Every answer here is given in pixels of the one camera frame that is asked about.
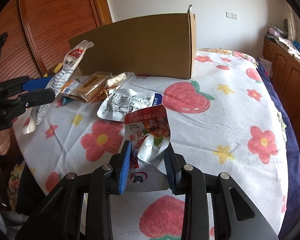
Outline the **person left hand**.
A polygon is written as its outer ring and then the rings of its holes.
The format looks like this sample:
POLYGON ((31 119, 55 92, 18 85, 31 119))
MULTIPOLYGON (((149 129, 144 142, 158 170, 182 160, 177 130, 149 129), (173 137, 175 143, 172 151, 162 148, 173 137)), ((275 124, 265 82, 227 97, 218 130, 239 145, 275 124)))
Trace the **person left hand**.
POLYGON ((10 148, 10 130, 0 131, 0 155, 5 155, 10 148))

